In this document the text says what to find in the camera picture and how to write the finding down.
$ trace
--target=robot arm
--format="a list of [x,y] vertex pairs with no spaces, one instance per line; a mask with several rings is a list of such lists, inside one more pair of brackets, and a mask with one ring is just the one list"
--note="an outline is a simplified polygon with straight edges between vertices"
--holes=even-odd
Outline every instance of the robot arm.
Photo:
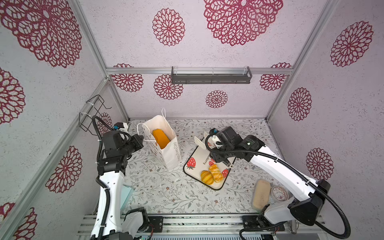
[[[93,117],[105,124],[97,116]],[[98,156],[96,182],[100,185],[100,197],[96,221],[91,233],[92,239],[132,240],[138,231],[148,227],[145,209],[132,210],[123,223],[120,220],[121,188],[124,181],[127,160],[132,153],[143,148],[143,136],[128,134],[127,123],[118,122],[113,130],[99,136],[105,149]]]
[[[208,146],[208,140],[212,137],[215,148]],[[282,183],[294,197],[287,202],[267,205],[260,215],[263,225],[268,227],[254,228],[248,230],[267,230],[292,219],[297,219],[303,224],[316,224],[330,235],[346,239],[351,234],[351,228],[343,211],[327,195],[330,184],[325,180],[315,180],[310,178],[294,167],[290,166],[284,160],[279,159],[263,141],[253,135],[248,135],[244,139],[237,134],[232,127],[225,127],[221,131],[211,129],[210,134],[205,139],[205,147],[210,151],[211,157],[216,162],[223,162],[228,166],[228,157],[238,157],[265,170],[280,183]],[[337,234],[324,227],[316,221],[319,212],[328,200],[336,209],[344,223],[344,233]]]

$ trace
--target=floral tablecloth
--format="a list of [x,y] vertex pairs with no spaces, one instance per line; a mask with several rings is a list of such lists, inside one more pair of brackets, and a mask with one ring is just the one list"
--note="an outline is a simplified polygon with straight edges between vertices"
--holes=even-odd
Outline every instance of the floral tablecloth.
[[[145,120],[132,120],[129,133],[136,132],[136,125]],[[134,188],[129,209],[145,207],[148,213],[249,213],[253,192],[258,179],[273,185],[280,183],[259,167],[243,159],[237,159],[221,190],[215,191],[187,176],[183,166],[196,145],[193,137],[203,138],[204,131],[231,126],[243,138],[252,134],[278,156],[280,155],[268,126],[261,119],[209,119],[168,120],[175,130],[182,162],[168,171],[153,155],[147,143],[128,161],[125,183]]]

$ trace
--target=bread roll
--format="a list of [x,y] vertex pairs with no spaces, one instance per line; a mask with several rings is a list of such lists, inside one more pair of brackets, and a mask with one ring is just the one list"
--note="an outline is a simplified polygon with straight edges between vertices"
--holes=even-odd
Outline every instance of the bread roll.
[[201,172],[201,181],[207,185],[211,185],[214,182],[212,174],[208,171]]
[[223,174],[216,164],[210,166],[209,171],[212,173],[215,182],[221,182],[224,179]]

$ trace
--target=orange item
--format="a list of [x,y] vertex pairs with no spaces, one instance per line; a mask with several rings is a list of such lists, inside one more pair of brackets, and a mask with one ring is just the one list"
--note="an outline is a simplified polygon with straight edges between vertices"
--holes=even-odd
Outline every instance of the orange item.
[[214,177],[208,171],[201,172],[201,181],[205,184],[211,185],[214,183]]
[[152,135],[155,137],[157,144],[160,146],[160,149],[165,148],[170,142],[167,135],[161,129],[153,130]]

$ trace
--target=paper bag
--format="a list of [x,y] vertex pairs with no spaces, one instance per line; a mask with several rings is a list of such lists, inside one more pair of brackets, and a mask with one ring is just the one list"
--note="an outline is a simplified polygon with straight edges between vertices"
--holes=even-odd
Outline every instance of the paper bag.
[[[142,124],[144,131],[144,141],[147,141],[153,154],[162,162],[168,170],[172,170],[181,162],[181,154],[175,131],[170,127],[164,116],[157,115]],[[170,142],[163,149],[157,144],[152,131],[161,129],[168,137]]]

